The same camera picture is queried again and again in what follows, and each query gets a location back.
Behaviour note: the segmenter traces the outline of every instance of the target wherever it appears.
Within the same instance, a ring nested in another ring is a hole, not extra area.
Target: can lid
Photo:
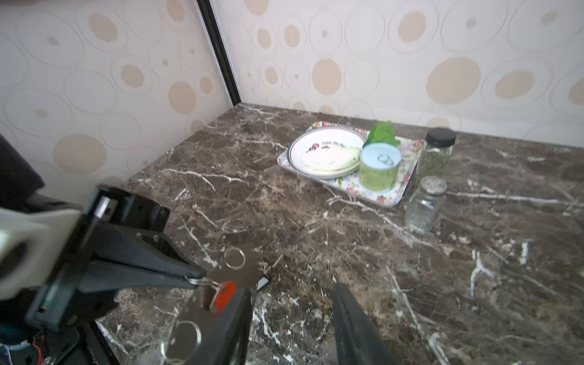
[[[432,128],[426,135],[426,142],[433,147],[450,147],[456,140],[456,133],[448,128]]]
[[[432,195],[442,195],[446,192],[446,181],[438,176],[425,176],[420,182],[420,187]]]
[[[376,170],[389,170],[402,160],[399,149],[391,144],[378,142],[368,144],[361,151],[361,161]]]

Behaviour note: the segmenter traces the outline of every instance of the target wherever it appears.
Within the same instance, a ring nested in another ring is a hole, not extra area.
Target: patterned wallpaper
[[[0,4],[0,133],[76,203],[231,107],[190,0]]]
[[[582,0],[213,0],[245,102],[584,146]]]

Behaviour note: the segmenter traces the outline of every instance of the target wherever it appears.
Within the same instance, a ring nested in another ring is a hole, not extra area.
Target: red wire
[[[39,351],[39,360],[37,362],[37,365],[43,365],[43,354],[40,351],[40,347],[38,347],[36,345],[36,339],[33,338],[33,346]]]

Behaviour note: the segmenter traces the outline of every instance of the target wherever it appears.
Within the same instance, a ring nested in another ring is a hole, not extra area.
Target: salt shaker
[[[438,176],[425,176],[409,200],[404,218],[406,227],[420,234],[430,232],[438,218],[445,194],[444,179]]]
[[[416,166],[416,186],[424,176],[440,176],[450,160],[456,133],[448,128],[432,128],[426,135],[426,141],[418,165]]]

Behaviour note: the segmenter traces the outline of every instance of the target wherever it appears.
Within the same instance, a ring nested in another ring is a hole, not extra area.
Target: floral tray
[[[311,125],[307,130],[338,125],[339,124],[318,121]],[[361,133],[366,138],[369,135],[368,130],[353,127],[350,128]],[[299,172],[290,166],[288,159],[286,158],[286,152],[282,153],[278,157],[278,165],[290,172],[306,176],[309,179],[316,180],[334,189],[342,190],[346,193],[355,195],[359,198],[362,198],[363,200],[370,201],[383,207],[391,207],[396,205],[404,195],[405,188],[408,185],[409,179],[413,173],[413,169],[416,166],[418,158],[420,157],[420,152],[423,145],[423,140],[409,140],[407,138],[401,137],[396,137],[396,139],[400,140],[401,142],[398,148],[402,152],[402,163],[399,166],[397,183],[392,189],[383,190],[382,192],[372,192],[371,190],[361,185],[359,183],[358,170],[336,179],[315,179]]]

